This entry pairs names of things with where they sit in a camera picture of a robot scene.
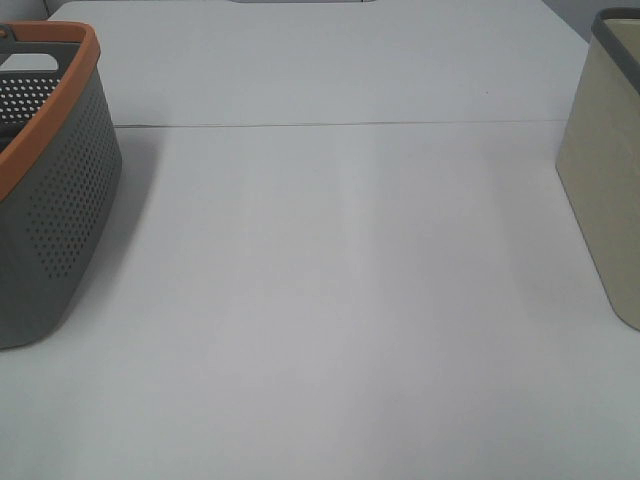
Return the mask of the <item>grey basket with orange rim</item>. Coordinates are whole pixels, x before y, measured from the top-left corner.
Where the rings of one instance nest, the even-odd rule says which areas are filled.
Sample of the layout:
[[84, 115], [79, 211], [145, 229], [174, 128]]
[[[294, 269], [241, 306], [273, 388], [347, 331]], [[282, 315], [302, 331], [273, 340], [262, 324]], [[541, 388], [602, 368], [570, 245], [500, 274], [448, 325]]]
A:
[[4, 23], [1, 52], [57, 64], [1, 74], [1, 347], [10, 350], [62, 323], [109, 217], [122, 156], [90, 25]]

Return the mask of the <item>beige bin with grey rim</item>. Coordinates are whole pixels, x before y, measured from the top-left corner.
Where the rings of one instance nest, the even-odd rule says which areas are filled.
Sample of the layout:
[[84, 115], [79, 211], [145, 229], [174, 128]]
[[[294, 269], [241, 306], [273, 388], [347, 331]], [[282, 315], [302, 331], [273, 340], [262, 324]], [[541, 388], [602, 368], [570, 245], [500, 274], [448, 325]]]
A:
[[639, 11], [607, 8], [591, 40], [556, 170], [618, 318], [639, 327]]

